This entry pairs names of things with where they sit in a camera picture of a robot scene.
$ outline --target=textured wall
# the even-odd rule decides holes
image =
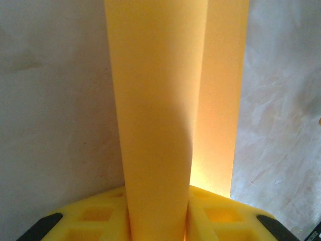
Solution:
[[[103,1],[1,1],[0,239],[122,183]]]
[[[321,2],[251,1],[231,196],[298,237],[321,217]]]
[[[321,215],[321,3],[252,0],[232,197]],[[123,183],[103,1],[0,1],[0,233]]]

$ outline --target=black rubber pad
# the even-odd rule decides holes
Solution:
[[[28,231],[26,231],[17,241],[41,241],[47,233],[62,219],[61,213],[54,213],[41,218]]]
[[[257,215],[256,218],[278,241],[300,241],[278,220],[265,215]]]
[[[305,238],[304,241],[320,241],[320,234],[321,234],[321,222],[313,229],[313,231],[309,234],[308,237]]]

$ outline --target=rolled paper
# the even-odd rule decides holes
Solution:
[[[182,241],[207,0],[105,0],[133,241]]]
[[[248,0],[209,0],[191,185],[229,197]]]

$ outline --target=white wall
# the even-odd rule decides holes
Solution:
[[[0,240],[121,184],[103,1],[0,1]]]
[[[252,0],[232,198],[304,239],[321,217],[321,1]]]

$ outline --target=square hole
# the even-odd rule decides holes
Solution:
[[[108,221],[113,209],[106,206],[92,206],[86,208],[80,217],[80,221]]]
[[[241,222],[243,218],[231,208],[205,208],[206,216],[212,222]]]
[[[219,241],[258,241],[257,236],[248,229],[219,229],[215,230]]]
[[[62,241],[99,241],[103,231],[100,229],[78,228],[70,229]]]

